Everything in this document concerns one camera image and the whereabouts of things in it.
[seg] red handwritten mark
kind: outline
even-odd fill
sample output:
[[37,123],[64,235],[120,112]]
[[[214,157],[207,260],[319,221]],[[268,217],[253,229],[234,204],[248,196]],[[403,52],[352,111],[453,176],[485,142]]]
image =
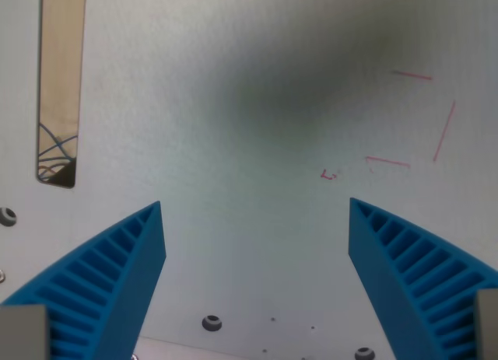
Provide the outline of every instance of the red handwritten mark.
[[327,170],[324,170],[324,172],[321,174],[320,177],[323,177],[324,179],[327,179],[327,180],[333,180],[333,179],[337,178],[337,175],[335,175],[335,174],[332,174],[332,177],[327,177],[327,176],[325,176],[326,173],[327,173]]
[[392,70],[391,73],[395,74],[395,75],[409,76],[411,78],[417,78],[417,79],[423,79],[423,80],[432,80],[433,79],[432,76],[412,74],[411,72],[403,72],[403,71],[398,71],[398,70]]
[[446,134],[446,130],[448,129],[451,117],[453,117],[454,107],[456,106],[456,104],[457,104],[456,101],[453,101],[453,104],[451,105],[451,111],[450,114],[448,115],[448,119],[446,120],[446,124],[444,125],[443,134],[441,135],[441,139],[439,140],[439,144],[437,145],[436,154],[434,154],[433,162],[436,162],[437,156],[439,155],[439,151],[441,150],[441,146],[444,140],[444,135]]
[[377,160],[379,162],[390,163],[390,164],[397,164],[398,166],[404,166],[404,167],[410,168],[410,165],[408,163],[398,162],[398,161],[395,161],[395,160],[389,160],[389,159],[384,159],[384,158],[377,158],[376,156],[366,156],[365,160],[367,162],[369,160]]

